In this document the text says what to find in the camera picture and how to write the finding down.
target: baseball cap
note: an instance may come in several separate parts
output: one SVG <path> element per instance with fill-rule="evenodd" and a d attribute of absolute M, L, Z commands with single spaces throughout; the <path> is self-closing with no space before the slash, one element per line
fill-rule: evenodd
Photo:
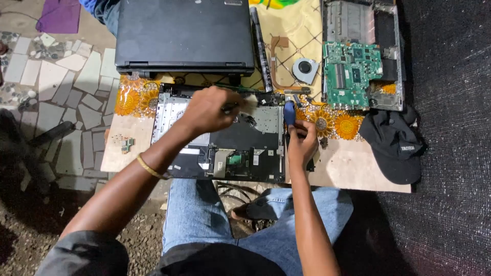
<path fill-rule="evenodd" d="M 407 111 L 371 110 L 361 123 L 359 133 L 370 144 L 382 174 L 395 184 L 412 184 L 421 178 L 420 156 L 424 143 L 410 124 L 416 116 Z"/>

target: gold bracelet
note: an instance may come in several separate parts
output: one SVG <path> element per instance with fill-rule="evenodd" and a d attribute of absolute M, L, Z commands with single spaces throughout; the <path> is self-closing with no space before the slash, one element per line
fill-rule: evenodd
<path fill-rule="evenodd" d="M 164 179 L 164 180 L 167 180 L 169 179 L 168 177 L 165 177 L 159 173 L 157 173 L 156 171 L 154 171 L 151 167 L 149 167 L 147 165 L 147 163 L 145 163 L 145 161 L 143 161 L 143 159 L 141 158 L 140 156 L 140 153 L 138 153 L 138 155 L 136 156 L 136 159 L 138 160 L 138 162 L 140 163 L 140 165 L 146 170 L 148 171 L 151 175 L 157 177 L 157 178 L 160 178 L 160 179 Z"/>

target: table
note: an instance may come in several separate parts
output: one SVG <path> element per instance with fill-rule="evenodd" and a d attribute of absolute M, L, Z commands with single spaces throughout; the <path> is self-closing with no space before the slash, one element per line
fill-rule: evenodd
<path fill-rule="evenodd" d="M 288 37 L 288 47 L 276 48 L 276 80 L 279 84 L 297 85 L 291 74 L 295 60 L 307 57 L 322 60 L 322 19 L 318 0 L 290 0 L 267 2 L 250 0 L 257 7 L 267 54 L 273 36 Z M 227 83 L 228 79 L 208 74 L 163 73 L 158 81 L 145 81 L 137 75 L 121 76 L 116 97 L 115 115 L 112 120 L 102 171 L 117 172 L 129 164 L 136 155 L 150 146 L 155 117 L 158 87 L 164 83 L 185 83 L 209 86 L 215 82 Z M 331 110 L 320 102 L 322 83 L 321 68 L 312 85 L 312 104 L 306 96 L 300 97 L 303 107 L 297 110 L 297 118 L 316 123 L 318 136 L 328 138 L 328 147 L 319 148 L 314 156 L 315 171 L 308 173 L 311 185 L 343 189 L 392 191 L 410 193 L 410 185 L 389 182 L 380 172 L 370 145 L 358 134 L 363 115 L 357 111 Z M 261 89 L 263 84 L 259 69 L 249 78 L 242 78 L 242 85 Z M 136 144 L 125 155 L 121 154 L 121 140 L 135 138 Z"/>

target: orange sunflower pattern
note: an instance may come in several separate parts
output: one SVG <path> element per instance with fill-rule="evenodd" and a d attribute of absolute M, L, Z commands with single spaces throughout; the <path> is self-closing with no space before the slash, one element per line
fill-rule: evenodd
<path fill-rule="evenodd" d="M 306 98 L 306 95 L 300 96 L 302 107 L 297 108 L 297 119 L 315 122 L 318 137 L 363 141 L 358 133 L 363 112 L 332 110 L 328 104 L 308 102 Z"/>
<path fill-rule="evenodd" d="M 138 74 L 121 75 L 114 112 L 120 116 L 155 118 L 160 81 L 147 81 Z"/>

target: foot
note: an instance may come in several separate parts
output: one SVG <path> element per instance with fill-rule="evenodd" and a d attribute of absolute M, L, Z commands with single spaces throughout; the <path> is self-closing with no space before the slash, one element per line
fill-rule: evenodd
<path fill-rule="evenodd" d="M 249 203 L 244 204 L 240 207 L 232 209 L 231 212 L 231 217 L 235 220 L 251 220 L 251 218 L 247 215 L 247 207 L 249 206 Z"/>

